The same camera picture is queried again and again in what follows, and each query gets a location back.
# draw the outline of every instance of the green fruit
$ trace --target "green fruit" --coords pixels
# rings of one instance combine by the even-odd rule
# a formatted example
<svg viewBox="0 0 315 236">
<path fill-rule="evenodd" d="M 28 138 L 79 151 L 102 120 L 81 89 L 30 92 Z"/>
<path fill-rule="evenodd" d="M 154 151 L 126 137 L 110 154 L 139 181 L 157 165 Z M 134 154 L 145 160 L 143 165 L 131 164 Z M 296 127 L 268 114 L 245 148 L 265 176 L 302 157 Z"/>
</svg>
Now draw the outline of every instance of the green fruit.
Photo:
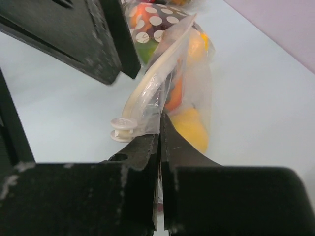
<svg viewBox="0 0 315 236">
<path fill-rule="evenodd" d="M 136 51 L 145 64 L 149 62 L 157 46 L 158 43 L 155 40 L 149 40 L 147 43 L 135 43 Z"/>
</svg>

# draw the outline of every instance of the lemon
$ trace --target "lemon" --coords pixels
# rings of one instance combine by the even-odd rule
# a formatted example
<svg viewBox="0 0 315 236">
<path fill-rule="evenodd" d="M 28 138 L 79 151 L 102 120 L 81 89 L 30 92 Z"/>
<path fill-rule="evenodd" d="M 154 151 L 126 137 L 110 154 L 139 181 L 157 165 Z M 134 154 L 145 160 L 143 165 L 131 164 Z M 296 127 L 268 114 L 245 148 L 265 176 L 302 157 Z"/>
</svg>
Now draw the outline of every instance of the lemon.
<svg viewBox="0 0 315 236">
<path fill-rule="evenodd" d="M 171 121 L 181 134 L 195 149 L 204 154 L 208 148 L 209 137 L 203 126 L 199 112 L 190 108 L 178 115 L 172 116 Z"/>
</svg>

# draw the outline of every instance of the black plastic part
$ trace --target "black plastic part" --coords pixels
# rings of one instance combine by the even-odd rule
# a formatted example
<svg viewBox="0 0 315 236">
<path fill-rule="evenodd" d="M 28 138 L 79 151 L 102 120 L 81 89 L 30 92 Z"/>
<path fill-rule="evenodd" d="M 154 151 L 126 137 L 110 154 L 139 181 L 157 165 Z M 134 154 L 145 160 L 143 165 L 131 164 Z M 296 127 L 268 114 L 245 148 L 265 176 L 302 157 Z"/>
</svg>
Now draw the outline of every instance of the black plastic part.
<svg viewBox="0 0 315 236">
<path fill-rule="evenodd" d="M 0 169 L 7 163 L 16 165 L 20 161 L 34 161 L 20 118 L 16 111 L 5 78 L 0 69 Z"/>
<path fill-rule="evenodd" d="M 19 163 L 0 186 L 1 235 L 152 235 L 157 149 L 147 135 L 100 164 Z"/>
<path fill-rule="evenodd" d="M 3 0 L 0 30 L 105 84 L 140 69 L 120 0 Z"/>
<path fill-rule="evenodd" d="M 314 235 L 303 183 L 286 168 L 223 167 L 161 119 L 165 227 L 174 236 Z"/>
</svg>

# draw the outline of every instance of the polka dot fabric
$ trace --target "polka dot fabric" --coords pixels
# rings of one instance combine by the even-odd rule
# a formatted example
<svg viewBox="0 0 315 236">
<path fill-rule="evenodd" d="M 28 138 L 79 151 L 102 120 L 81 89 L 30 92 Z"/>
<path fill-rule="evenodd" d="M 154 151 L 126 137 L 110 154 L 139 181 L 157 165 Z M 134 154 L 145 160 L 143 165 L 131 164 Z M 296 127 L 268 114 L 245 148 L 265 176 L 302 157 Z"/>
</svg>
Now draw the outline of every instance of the polka dot fabric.
<svg viewBox="0 0 315 236">
<path fill-rule="evenodd" d="M 143 44 L 150 40 L 159 43 L 163 32 L 186 16 L 188 14 L 175 7 L 139 3 L 131 9 L 128 20 L 135 43 Z"/>
</svg>

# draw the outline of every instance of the white table surface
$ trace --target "white table surface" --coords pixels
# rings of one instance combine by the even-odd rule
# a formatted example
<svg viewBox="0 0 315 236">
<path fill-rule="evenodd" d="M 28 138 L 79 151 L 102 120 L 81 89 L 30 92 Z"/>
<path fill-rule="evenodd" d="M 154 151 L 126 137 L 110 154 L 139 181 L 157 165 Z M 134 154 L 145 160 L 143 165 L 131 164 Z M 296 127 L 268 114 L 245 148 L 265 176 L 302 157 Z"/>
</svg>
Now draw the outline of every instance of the white table surface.
<svg viewBox="0 0 315 236">
<path fill-rule="evenodd" d="M 315 203 L 315 75 L 223 0 L 207 2 L 197 17 L 217 50 L 207 156 L 290 167 Z M 110 120 L 137 82 L 107 87 L 4 34 L 0 65 L 38 162 L 99 162 L 124 146 Z"/>
</svg>

